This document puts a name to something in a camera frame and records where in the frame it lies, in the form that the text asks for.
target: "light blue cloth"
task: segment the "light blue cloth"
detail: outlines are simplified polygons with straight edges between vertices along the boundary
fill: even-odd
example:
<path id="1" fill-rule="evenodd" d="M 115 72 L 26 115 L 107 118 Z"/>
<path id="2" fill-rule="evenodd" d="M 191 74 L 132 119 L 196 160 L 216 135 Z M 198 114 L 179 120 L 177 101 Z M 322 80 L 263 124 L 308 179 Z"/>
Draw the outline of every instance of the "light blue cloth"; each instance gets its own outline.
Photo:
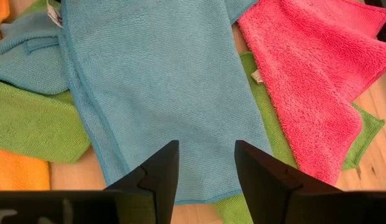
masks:
<path id="1" fill-rule="evenodd" d="M 230 26 L 253 2 L 62 1 L 67 82 L 107 184 L 176 139 L 176 203 L 241 193 L 235 140 L 271 154 Z"/>
<path id="2" fill-rule="evenodd" d="M 67 90 L 57 33 L 46 12 L 1 25 L 0 80 L 46 95 Z"/>

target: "wooden surface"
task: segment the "wooden surface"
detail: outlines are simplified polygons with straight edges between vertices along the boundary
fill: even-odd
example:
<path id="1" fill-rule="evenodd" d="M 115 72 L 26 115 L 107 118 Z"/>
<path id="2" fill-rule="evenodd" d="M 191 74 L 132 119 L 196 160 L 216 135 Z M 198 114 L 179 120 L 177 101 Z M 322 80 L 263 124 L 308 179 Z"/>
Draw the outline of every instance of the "wooden surface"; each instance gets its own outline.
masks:
<path id="1" fill-rule="evenodd" d="M 12 18 L 34 0 L 11 0 Z M 236 25 L 232 27 L 239 53 L 248 50 Z M 355 101 L 370 114 L 386 120 L 386 74 Z M 105 184 L 92 149 L 73 165 L 51 164 L 53 189 L 103 189 Z M 386 190 L 386 125 L 372 141 L 357 169 L 341 172 L 337 187 L 343 190 Z M 223 223 L 212 205 L 176 206 L 172 223 Z"/>

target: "green cloth corner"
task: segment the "green cloth corner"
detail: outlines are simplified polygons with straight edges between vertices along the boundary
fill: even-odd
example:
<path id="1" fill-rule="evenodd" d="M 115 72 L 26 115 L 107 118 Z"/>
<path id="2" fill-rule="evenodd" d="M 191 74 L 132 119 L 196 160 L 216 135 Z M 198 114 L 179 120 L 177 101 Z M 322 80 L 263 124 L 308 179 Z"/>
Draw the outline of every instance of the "green cloth corner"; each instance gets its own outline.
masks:
<path id="1" fill-rule="evenodd" d="M 295 158 L 291 148 L 284 136 L 277 114 L 274 111 L 269 94 L 265 85 L 258 85 L 250 76 L 257 70 L 254 56 L 251 52 L 240 55 L 242 65 L 247 74 L 248 82 L 257 106 L 262 115 L 270 146 L 273 150 L 273 156 L 282 162 L 297 168 Z M 373 117 L 371 114 L 360 109 L 357 105 L 352 104 L 362 117 L 362 130 L 357 139 L 353 142 L 347 153 L 343 164 L 344 170 L 358 167 L 362 155 L 367 150 L 370 142 L 385 124 L 385 121 Z M 226 198 L 214 203 L 224 224 L 248 224 L 252 223 L 248 207 L 243 195 Z"/>
<path id="2" fill-rule="evenodd" d="M 0 149 L 71 163 L 89 145 L 69 91 L 47 97 L 0 82 Z"/>

